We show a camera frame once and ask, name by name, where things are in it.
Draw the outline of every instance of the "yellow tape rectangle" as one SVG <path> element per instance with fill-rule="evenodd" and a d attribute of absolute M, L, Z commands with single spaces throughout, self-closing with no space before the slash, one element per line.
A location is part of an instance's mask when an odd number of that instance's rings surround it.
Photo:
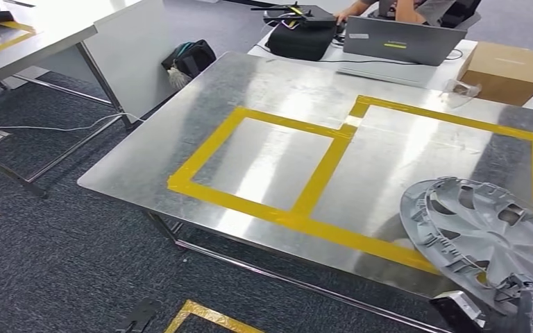
<path fill-rule="evenodd" d="M 262 333 L 261 330 L 257 330 L 254 327 L 247 325 L 241 321 L 237 321 L 224 314 L 220 314 L 217 311 L 208 309 L 203 305 L 193 302 L 192 300 L 186 300 L 183 307 L 176 314 L 164 333 L 175 333 L 176 330 L 185 322 L 185 319 L 190 314 L 199 316 L 214 324 L 220 325 L 232 332 L 236 333 Z"/>
<path fill-rule="evenodd" d="M 431 273 L 438 273 L 436 268 L 415 250 L 403 248 L 386 241 L 368 237 L 357 232 L 340 228 L 336 225 L 316 221 L 310 218 L 310 214 L 317 204 L 321 193 L 331 179 L 337 165 L 340 163 L 340 160 L 346 152 L 350 141 L 355 135 L 359 122 L 366 118 L 366 111 L 371 105 L 531 141 L 533 173 L 532 132 L 474 119 L 467 119 L 452 114 L 416 108 L 410 105 L 385 101 L 382 99 L 358 96 L 355 106 L 347 114 L 344 124 L 338 129 L 326 128 L 312 123 L 305 123 L 255 110 L 240 107 L 235 108 L 232 114 L 203 144 L 201 144 L 198 150 L 193 153 L 181 168 L 169 177 L 168 189 L 231 210 L 237 210 L 265 221 L 283 225 L 291 230 L 325 239 L 393 262 L 398 262 Z M 332 143 L 327 152 L 290 211 L 279 210 L 191 181 L 195 173 L 209 160 L 211 155 L 220 147 L 220 145 L 227 140 L 229 135 L 244 118 L 256 119 L 332 138 Z"/>

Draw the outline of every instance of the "tassel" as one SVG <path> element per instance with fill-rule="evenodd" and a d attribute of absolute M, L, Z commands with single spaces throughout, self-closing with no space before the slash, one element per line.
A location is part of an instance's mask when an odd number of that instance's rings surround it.
<path fill-rule="evenodd" d="M 167 72 L 169 73 L 169 82 L 171 86 L 173 86 L 177 90 L 181 90 L 189 82 L 191 82 L 191 80 L 193 80 L 187 74 L 179 71 L 178 68 L 176 68 L 175 66 L 172 66 Z"/>

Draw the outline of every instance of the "gray carpet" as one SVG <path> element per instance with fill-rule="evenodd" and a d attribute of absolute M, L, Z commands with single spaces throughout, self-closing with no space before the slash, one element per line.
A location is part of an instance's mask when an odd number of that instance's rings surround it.
<path fill-rule="evenodd" d="M 523 2 L 485 2 L 480 7 L 484 20 L 470 37 L 533 48 L 533 12 L 509 5 Z M 167 7 L 174 28 L 186 31 L 183 41 L 205 38 L 218 54 L 247 51 L 261 34 L 260 14 L 249 12 L 247 6 L 168 0 Z M 191 20 L 191 12 L 202 20 Z M 490 15 L 500 21 L 488 22 Z M 507 32 L 517 22 L 530 24 L 517 28 L 522 30 L 515 35 L 517 40 L 508 40 L 514 35 Z M 101 93 L 98 87 L 58 74 L 43 79 Z M 110 110 L 101 105 L 33 85 L 0 90 L 0 125 L 77 126 L 107 114 Z M 16 130 L 0 144 L 0 158 L 29 173 L 81 134 Z M 0 175 L 0 332 L 111 332 L 144 297 L 163 302 L 152 333 L 163 332 L 186 299 L 266 332 L 413 332 L 312 292 L 196 253 L 179 252 L 133 207 L 76 186 L 76 179 L 126 135 L 118 123 L 48 173 L 38 182 L 49 189 L 46 200 L 32 197 Z M 185 231 L 192 241 L 207 247 L 442 325 L 415 297 L 204 232 Z M 191 317 L 179 332 L 223 330 Z"/>

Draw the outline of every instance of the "cardboard box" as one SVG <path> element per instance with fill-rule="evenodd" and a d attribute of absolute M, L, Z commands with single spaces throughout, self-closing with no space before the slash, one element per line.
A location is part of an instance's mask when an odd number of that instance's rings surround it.
<path fill-rule="evenodd" d="M 458 80 L 481 84 L 479 99 L 522 106 L 533 97 L 533 51 L 478 42 Z"/>

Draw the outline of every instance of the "black case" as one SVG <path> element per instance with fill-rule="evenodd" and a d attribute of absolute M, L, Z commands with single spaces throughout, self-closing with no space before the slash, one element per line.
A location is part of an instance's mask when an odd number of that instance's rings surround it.
<path fill-rule="evenodd" d="M 211 46 L 205 40 L 198 40 L 179 45 L 162 61 L 162 66 L 168 71 L 175 65 L 179 71 L 194 78 L 214 61 L 215 53 Z"/>
<path fill-rule="evenodd" d="M 273 30 L 266 46 L 277 56 L 317 61 L 323 57 L 335 34 L 335 25 L 329 28 L 298 26 L 291 30 L 280 24 Z"/>

